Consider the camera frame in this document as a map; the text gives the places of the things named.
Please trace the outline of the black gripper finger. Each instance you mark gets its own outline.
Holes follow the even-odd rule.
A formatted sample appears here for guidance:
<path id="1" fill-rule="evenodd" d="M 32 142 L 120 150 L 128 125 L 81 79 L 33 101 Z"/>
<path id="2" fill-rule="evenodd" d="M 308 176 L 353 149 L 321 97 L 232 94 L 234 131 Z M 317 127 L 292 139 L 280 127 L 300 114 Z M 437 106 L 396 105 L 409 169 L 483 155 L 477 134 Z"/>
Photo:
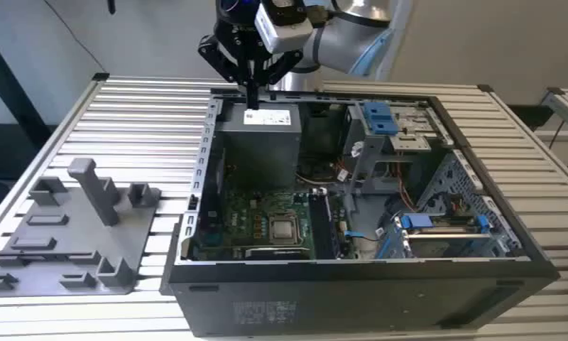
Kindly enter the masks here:
<path id="1" fill-rule="evenodd" d="M 249 64 L 245 57 L 241 57 L 236 63 L 225 56 L 220 49 L 217 37 L 204 36 L 200 39 L 197 52 L 218 75 L 229 83 L 237 83 L 245 88 L 246 108 L 253 108 L 253 81 L 250 80 Z"/>
<path id="2" fill-rule="evenodd" d="M 302 58 L 300 50 L 290 50 L 281 54 L 280 58 L 269 66 L 265 66 L 272 55 L 264 53 L 253 58 L 253 108 L 258 108 L 258 90 L 266 85 L 276 84 L 285 73 L 296 66 Z"/>

